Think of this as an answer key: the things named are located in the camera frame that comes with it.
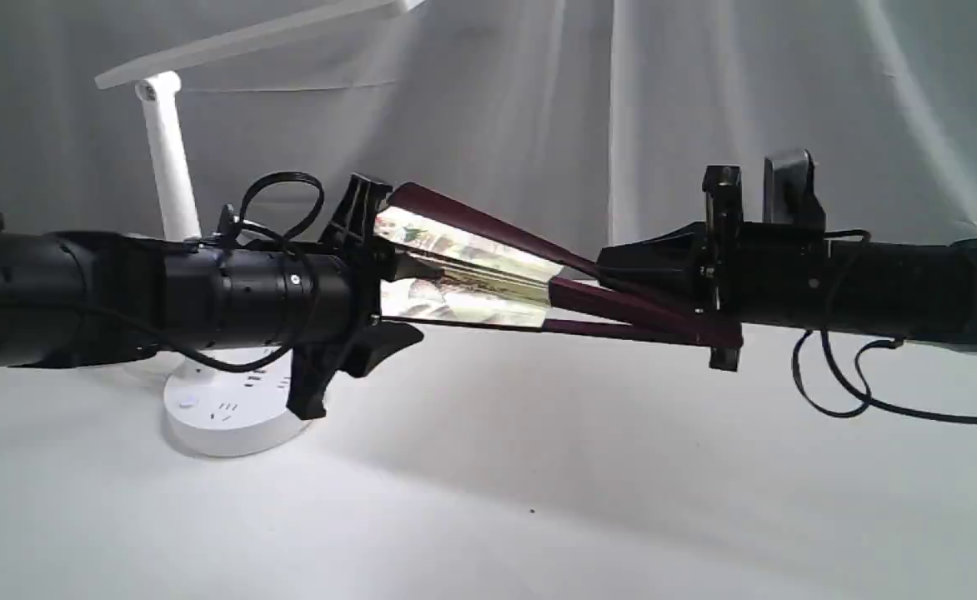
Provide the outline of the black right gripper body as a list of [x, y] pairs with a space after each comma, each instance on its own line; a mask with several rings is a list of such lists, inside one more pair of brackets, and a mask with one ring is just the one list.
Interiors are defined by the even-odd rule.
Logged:
[[745, 219], [737, 166], [706, 167], [702, 190], [710, 307], [737, 322], [820, 330], [825, 232]]

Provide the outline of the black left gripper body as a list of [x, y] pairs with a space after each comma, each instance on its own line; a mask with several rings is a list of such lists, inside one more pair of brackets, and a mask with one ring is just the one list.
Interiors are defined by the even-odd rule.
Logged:
[[[283, 234], [248, 220], [268, 187], [302, 183], [312, 209]], [[290, 360], [287, 410], [324, 418], [326, 388], [378, 307], [372, 228], [388, 183], [353, 174], [317, 242], [298, 242], [320, 215], [324, 190], [306, 173], [271, 173], [198, 249], [165, 258], [163, 330], [199, 351], [275, 347]]]

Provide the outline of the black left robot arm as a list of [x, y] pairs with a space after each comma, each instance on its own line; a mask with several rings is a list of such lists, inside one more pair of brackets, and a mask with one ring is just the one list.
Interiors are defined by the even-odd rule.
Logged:
[[0, 368], [73, 369], [172, 351], [218, 373], [289, 360], [286, 408], [323, 418], [336, 373], [368, 376], [423, 341], [381, 311], [381, 287], [439, 267], [372, 232], [384, 182], [354, 175], [317, 242], [313, 175], [264, 175], [217, 231], [182, 242], [117, 232], [11, 234], [0, 212]]

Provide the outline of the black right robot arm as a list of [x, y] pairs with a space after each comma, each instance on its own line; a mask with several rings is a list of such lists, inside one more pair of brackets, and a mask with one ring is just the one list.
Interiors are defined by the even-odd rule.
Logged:
[[736, 167], [707, 167], [706, 216], [606, 247], [606, 276], [742, 323], [904, 339], [977, 353], [977, 238], [951, 244], [832, 239], [808, 153], [767, 158], [763, 219], [744, 219]]

